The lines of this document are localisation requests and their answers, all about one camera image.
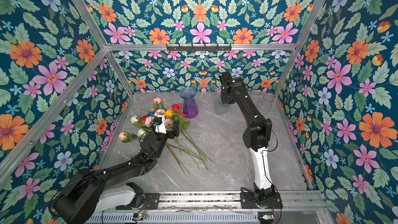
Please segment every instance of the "marble surface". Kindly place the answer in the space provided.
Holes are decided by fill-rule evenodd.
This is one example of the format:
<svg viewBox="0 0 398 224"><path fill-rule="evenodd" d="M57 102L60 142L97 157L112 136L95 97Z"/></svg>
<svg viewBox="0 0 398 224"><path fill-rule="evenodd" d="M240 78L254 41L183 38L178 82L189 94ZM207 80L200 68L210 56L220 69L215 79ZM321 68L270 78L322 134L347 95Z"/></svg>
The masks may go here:
<svg viewBox="0 0 398 224"><path fill-rule="evenodd" d="M251 93L250 97L265 118L270 118L273 130L278 137L279 145L273 152L269 152L268 161L271 180L278 190L306 189L306 183L298 164L298 156L293 149L285 123L280 115L277 102L267 102L263 93ZM178 93L137 93L134 95L133 107L123 124L122 130L137 133L137 128L129 121L133 115L139 117L148 113L153 106L153 98L160 97L165 107L183 103ZM129 179L144 191L217 191L240 190L241 187L253 189L254 167L251 154L243 143L242 134L246 129L246 122L237 104L228 109L218 104L219 93L197 93L195 100L199 115L192 119L188 129L198 147L212 159L207 162L209 170L198 163L200 169L186 154L174 149L180 161L189 170L183 172L177 165L171 152L165 147L157 165L147 174ZM219 110L228 110L223 115L217 115ZM189 143L183 135L179 141L186 147ZM274 135L271 134L269 150L276 145ZM138 142L122 143L117 140L105 167L128 161L140 150Z"/></svg>

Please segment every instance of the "aluminum frame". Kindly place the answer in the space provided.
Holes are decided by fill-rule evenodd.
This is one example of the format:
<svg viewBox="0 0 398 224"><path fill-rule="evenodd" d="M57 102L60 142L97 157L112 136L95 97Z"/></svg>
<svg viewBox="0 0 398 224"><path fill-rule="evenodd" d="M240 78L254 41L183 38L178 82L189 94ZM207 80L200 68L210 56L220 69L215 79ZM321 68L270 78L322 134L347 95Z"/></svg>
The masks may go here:
<svg viewBox="0 0 398 224"><path fill-rule="evenodd" d="M276 87L276 89L274 91L274 95L277 96L279 94L279 92L282 90L283 84L285 83L286 79L288 78L289 73L292 70L293 65L295 64L295 60L299 56L301 49L302 49L308 35L310 34L312 26L314 25L325 1L326 0L315 0L312 10L311 10L310 14L308 15L308 18L307 18L303 28L301 29L300 35L298 36L298 39L296 42L297 48L291 54L289 60L287 61L286 65L285 65L285 68L281 74L281 77L279 78L278 86Z"/></svg>
<svg viewBox="0 0 398 224"><path fill-rule="evenodd" d="M95 70L105 57L106 51L100 49L93 59L82 69L77 77L67 86L55 102L43 113L33 127L25 134L22 140L11 150L11 152L0 163L0 188L2 188L8 177L15 171L20 162L29 154L41 136L47 131L48 126L54 122L57 116L73 98L74 94L87 80L88 76Z"/></svg>

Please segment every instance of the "rose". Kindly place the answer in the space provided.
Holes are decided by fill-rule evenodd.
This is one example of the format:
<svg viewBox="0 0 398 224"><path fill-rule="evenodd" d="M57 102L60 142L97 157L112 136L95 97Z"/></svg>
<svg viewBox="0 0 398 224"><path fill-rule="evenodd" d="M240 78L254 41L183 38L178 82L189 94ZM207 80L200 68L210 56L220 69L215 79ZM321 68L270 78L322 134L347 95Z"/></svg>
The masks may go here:
<svg viewBox="0 0 398 224"><path fill-rule="evenodd" d="M174 104L174 105L172 105L172 109L174 109L178 112L181 109L181 106L178 104Z"/></svg>
<svg viewBox="0 0 398 224"><path fill-rule="evenodd" d="M139 120L140 120L140 118L137 117L137 115L134 115L134 116L131 117L131 119L130 119L130 121L131 121L132 123L137 123Z"/></svg>

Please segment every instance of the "orange flower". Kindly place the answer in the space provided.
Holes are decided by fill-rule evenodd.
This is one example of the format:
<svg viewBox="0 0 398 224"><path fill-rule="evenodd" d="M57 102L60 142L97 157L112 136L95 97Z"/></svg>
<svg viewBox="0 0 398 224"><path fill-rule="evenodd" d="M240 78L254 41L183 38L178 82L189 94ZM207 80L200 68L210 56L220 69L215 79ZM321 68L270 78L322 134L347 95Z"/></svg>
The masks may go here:
<svg viewBox="0 0 398 224"><path fill-rule="evenodd" d="M3 145L3 151L14 148L14 143L19 143L24 133L29 130L25 120L20 116L12 119L11 114L0 115L0 146Z"/></svg>
<svg viewBox="0 0 398 224"><path fill-rule="evenodd" d="M88 43L86 39L78 40L78 46L76 46L76 51L79 52L80 59L85 62L91 61L94 56L94 50L91 43Z"/></svg>
<svg viewBox="0 0 398 224"><path fill-rule="evenodd" d="M183 5L183 6L181 7L181 11L182 11L182 12L188 12L188 6L187 6L187 5Z"/></svg>
<svg viewBox="0 0 398 224"><path fill-rule="evenodd" d="M166 35L166 31L160 30L159 28L155 28L149 32L151 35L149 39L153 42L153 44L169 44L170 37Z"/></svg>
<svg viewBox="0 0 398 224"><path fill-rule="evenodd" d="M105 4L99 5L98 8L98 12L101 14L103 19L107 20L108 22L116 22L117 16L114 9Z"/></svg>
<svg viewBox="0 0 398 224"><path fill-rule="evenodd" d="M301 119L301 118L298 118L298 119L296 120L296 128L297 128L297 130L298 130L299 132L304 131L304 123L302 122L302 119Z"/></svg>
<svg viewBox="0 0 398 224"><path fill-rule="evenodd" d="M359 122L359 129L364 131L361 136L365 141L370 141L370 145L376 148L381 146L387 148L392 145L391 139L397 139L397 131L391 129L395 125L394 121L390 117L383 119L381 112L373 112L373 115L368 113L362 117L364 122Z"/></svg>
<svg viewBox="0 0 398 224"><path fill-rule="evenodd" d="M372 59L372 63L375 66L381 66L381 64L383 64L383 56L381 54L375 55Z"/></svg>
<svg viewBox="0 0 398 224"><path fill-rule="evenodd" d="M139 87L139 88L145 88L147 87L147 83L143 82L142 80L136 80L135 84Z"/></svg>
<svg viewBox="0 0 398 224"><path fill-rule="evenodd" d="M305 169L307 170L308 177L310 178L310 181L312 182L314 178L312 178L312 171L308 168L308 165L304 165Z"/></svg>
<svg viewBox="0 0 398 224"><path fill-rule="evenodd" d="M338 224L351 224L351 221L343 213L337 213L336 221Z"/></svg>
<svg viewBox="0 0 398 224"><path fill-rule="evenodd" d="M35 44L32 42L25 42L23 40L18 41L18 46L11 45L10 53L11 59L17 60L19 66L23 67L26 65L27 68L33 68L33 65L38 65L39 61L41 61L42 56L39 55L41 53L38 47L35 47Z"/></svg>
<svg viewBox="0 0 398 224"><path fill-rule="evenodd" d="M218 12L219 10L220 10L220 9L218 8L217 5L213 5L213 6L211 7L211 11L214 12L214 13Z"/></svg>
<svg viewBox="0 0 398 224"><path fill-rule="evenodd" d="M198 20L199 22L203 22L203 20L206 19L207 10L203 5L197 5L196 9L193 10L193 13L195 14L194 15L195 19Z"/></svg>
<svg viewBox="0 0 398 224"><path fill-rule="evenodd" d="M237 30L236 35L233 36L235 44L249 44L251 40L253 40L253 36L251 35L253 32L248 30L248 28L242 28L242 30Z"/></svg>
<svg viewBox="0 0 398 224"><path fill-rule="evenodd" d="M203 79L203 80L201 80L200 82L199 82L199 86L201 86L202 88L205 88L205 87L207 87L209 85L209 83L205 80L205 79Z"/></svg>
<svg viewBox="0 0 398 224"><path fill-rule="evenodd" d="M286 12L284 13L283 17L285 18L285 21L293 22L296 18L299 17L300 13L301 13L301 5L292 4L291 7L288 7L286 9Z"/></svg>
<svg viewBox="0 0 398 224"><path fill-rule="evenodd" d="M362 59L366 57L368 52L366 52L369 49L369 45L365 44L365 40L361 41L355 41L352 44L352 47L348 48L348 55L347 55L347 60L349 60L350 64L360 64Z"/></svg>
<svg viewBox="0 0 398 224"><path fill-rule="evenodd" d="M377 27L377 32L383 33L385 31L387 31L390 27L391 27L390 22L388 22L388 21L387 22L381 22L379 24L379 26Z"/></svg>
<svg viewBox="0 0 398 224"><path fill-rule="evenodd" d="M318 40L312 40L311 43L308 44L307 50L305 52L306 61L313 62L318 57L319 52L319 42Z"/></svg>
<svg viewBox="0 0 398 224"><path fill-rule="evenodd" d="M96 132L98 135L102 135L105 133L106 128L108 127L107 121L103 118L98 121Z"/></svg>
<svg viewBox="0 0 398 224"><path fill-rule="evenodd" d="M269 87L271 86L271 84L272 84L271 80L263 80L260 85L261 87Z"/></svg>
<svg viewBox="0 0 398 224"><path fill-rule="evenodd" d="M125 101L125 102L122 104L122 112L124 112L124 110L126 109L126 106L127 106L127 102Z"/></svg>

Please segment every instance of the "black metal plate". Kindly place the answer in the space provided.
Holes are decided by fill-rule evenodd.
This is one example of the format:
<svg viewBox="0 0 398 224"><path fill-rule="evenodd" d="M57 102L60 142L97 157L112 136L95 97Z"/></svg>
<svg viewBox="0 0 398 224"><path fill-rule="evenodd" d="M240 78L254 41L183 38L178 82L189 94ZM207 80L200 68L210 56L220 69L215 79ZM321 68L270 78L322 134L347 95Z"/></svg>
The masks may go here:
<svg viewBox="0 0 398 224"><path fill-rule="evenodd" d="M144 193L144 202L145 204L145 210L154 210L158 208L158 204L159 204L159 197L160 194L159 193ZM131 210L131 209L135 209L129 205L126 206L117 206L116 207L117 210Z"/></svg>
<svg viewBox="0 0 398 224"><path fill-rule="evenodd" d="M272 209L272 205L274 209L280 209L283 207L282 202L279 200L279 193L275 193L275 197L272 201L269 202L269 205L265 208ZM259 208L254 200L254 196L250 192L241 192L240 193L240 204L243 209L253 209Z"/></svg>

